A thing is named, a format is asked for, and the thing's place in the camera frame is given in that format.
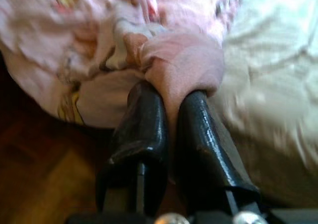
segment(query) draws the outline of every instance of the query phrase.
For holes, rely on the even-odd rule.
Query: wooden floor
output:
[[[59,224],[94,211],[96,154],[106,152],[110,131],[50,117],[3,65],[0,86],[0,223]]]

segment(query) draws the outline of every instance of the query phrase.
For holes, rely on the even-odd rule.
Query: bed sheet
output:
[[[252,180],[276,200],[317,207],[318,0],[244,0],[225,58],[211,103]]]

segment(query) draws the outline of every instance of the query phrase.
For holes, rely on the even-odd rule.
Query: bed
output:
[[[0,13],[0,50],[12,78],[58,119],[116,127],[128,92],[144,79],[143,73],[125,70],[91,76],[82,58],[76,58],[74,70],[62,73],[64,61],[56,61],[52,51],[67,50],[71,37],[66,31],[72,21],[53,30],[39,7],[43,26],[38,29],[61,46],[36,47],[48,37],[23,26],[24,16],[34,16],[24,14],[28,6],[15,24],[6,24],[3,8]],[[95,12],[95,17],[101,16],[98,9]],[[17,39],[6,33],[18,29],[26,32]],[[33,45],[38,56],[28,53]],[[242,0],[224,53],[226,73],[209,103],[231,132],[253,182],[275,201],[317,207],[318,0]],[[99,64],[103,57],[94,59]]]

